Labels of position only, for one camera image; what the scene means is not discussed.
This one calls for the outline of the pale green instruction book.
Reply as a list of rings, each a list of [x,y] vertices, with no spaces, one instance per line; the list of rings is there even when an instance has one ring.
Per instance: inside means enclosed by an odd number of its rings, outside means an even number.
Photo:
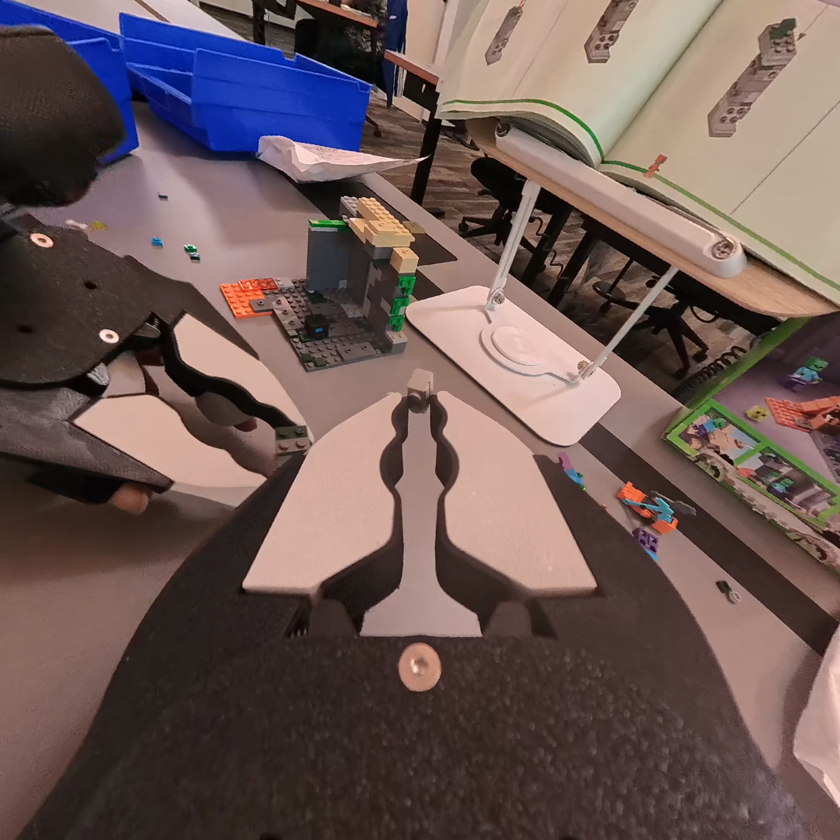
[[[837,304],[838,100],[838,2],[493,1],[438,111],[528,128]]]

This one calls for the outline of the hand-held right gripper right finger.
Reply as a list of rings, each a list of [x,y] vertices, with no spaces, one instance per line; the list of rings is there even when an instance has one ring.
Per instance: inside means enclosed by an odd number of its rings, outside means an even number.
[[[432,395],[435,570],[487,635],[494,616],[531,633],[542,601],[590,597],[597,583],[536,456],[450,392]]]

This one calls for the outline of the green toy box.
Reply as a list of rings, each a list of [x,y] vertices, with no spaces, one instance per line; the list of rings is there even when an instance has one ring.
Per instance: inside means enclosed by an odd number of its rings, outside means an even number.
[[[839,572],[839,314],[792,318],[692,375],[664,440]]]

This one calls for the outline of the printed white paper bag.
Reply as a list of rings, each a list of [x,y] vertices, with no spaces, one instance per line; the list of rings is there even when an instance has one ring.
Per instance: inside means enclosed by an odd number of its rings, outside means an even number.
[[[306,184],[342,181],[418,165],[425,162],[428,156],[412,160],[397,159],[296,142],[285,136],[263,136],[259,139],[256,158],[293,182]]]

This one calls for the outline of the black office chair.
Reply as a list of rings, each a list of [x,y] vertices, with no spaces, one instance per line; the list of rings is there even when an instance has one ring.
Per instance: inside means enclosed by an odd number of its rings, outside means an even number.
[[[638,308],[639,305],[628,301],[624,292],[619,289],[625,274],[633,266],[634,261],[628,259],[614,280],[599,279],[593,284],[593,291],[604,300],[599,309],[601,314],[606,314],[613,305],[629,310]],[[684,320],[689,309],[689,303],[680,299],[668,308],[652,305],[646,310],[644,317],[631,328],[632,331],[647,330],[653,335],[667,333],[679,357],[679,368],[674,373],[678,381],[688,375],[692,362],[705,361],[709,351],[708,344]]]
[[[462,217],[458,224],[458,233],[462,238],[494,235],[496,245],[504,245],[507,242],[512,215],[521,201],[525,179],[512,168],[488,156],[475,159],[470,166],[470,173],[482,185],[479,194],[493,197],[497,201],[497,208],[490,218]],[[528,245],[525,238],[521,240],[521,245],[532,254],[536,254],[537,249],[544,249],[546,255],[555,259],[555,244],[573,208],[556,195],[542,189],[533,209],[536,213],[547,214],[549,222],[538,234],[538,246]]]

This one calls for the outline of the background office table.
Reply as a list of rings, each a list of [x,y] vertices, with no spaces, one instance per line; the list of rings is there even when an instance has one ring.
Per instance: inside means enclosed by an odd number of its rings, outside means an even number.
[[[376,17],[354,7],[342,5],[341,2],[300,1],[300,4],[317,8],[334,17],[341,17],[357,26],[370,30],[376,29]],[[438,74],[430,66],[418,63],[398,50],[387,49],[384,52],[384,58],[394,67],[404,71],[406,82],[404,90],[407,91],[407,99],[421,109],[428,111],[428,120],[421,146],[421,160],[416,165],[411,191],[411,199],[416,204],[422,205],[442,127],[442,121],[437,116]]]

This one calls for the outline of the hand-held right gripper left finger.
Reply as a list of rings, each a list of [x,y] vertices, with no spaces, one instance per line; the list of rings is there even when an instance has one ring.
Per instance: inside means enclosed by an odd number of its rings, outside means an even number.
[[[357,629],[403,577],[404,397],[389,392],[309,450],[243,580],[341,604]]]

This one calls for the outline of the grey baseplate brick building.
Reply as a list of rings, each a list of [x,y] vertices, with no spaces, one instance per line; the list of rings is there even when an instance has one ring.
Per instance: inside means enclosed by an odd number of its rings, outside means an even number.
[[[399,356],[416,283],[414,240],[378,199],[343,196],[339,217],[308,222],[304,277],[243,279],[219,290],[236,319],[276,320],[308,372]]]

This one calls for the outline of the orange figure with blue pickaxe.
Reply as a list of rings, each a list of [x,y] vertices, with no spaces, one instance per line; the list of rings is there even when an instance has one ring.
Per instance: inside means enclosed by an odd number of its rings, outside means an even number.
[[[684,501],[669,499],[655,491],[646,494],[629,481],[617,492],[616,498],[624,506],[634,509],[658,534],[677,530],[681,518],[697,514],[697,510]]]

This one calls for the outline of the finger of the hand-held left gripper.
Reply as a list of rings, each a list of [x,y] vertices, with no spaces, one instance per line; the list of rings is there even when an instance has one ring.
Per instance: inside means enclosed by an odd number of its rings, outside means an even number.
[[[274,429],[308,432],[270,368],[193,315],[181,315],[162,333],[161,352],[166,373],[212,423],[244,429],[258,419]]]
[[[103,443],[152,468],[175,488],[254,489],[276,469],[268,432],[222,425],[190,398],[169,404],[159,395],[102,398],[72,423]]]

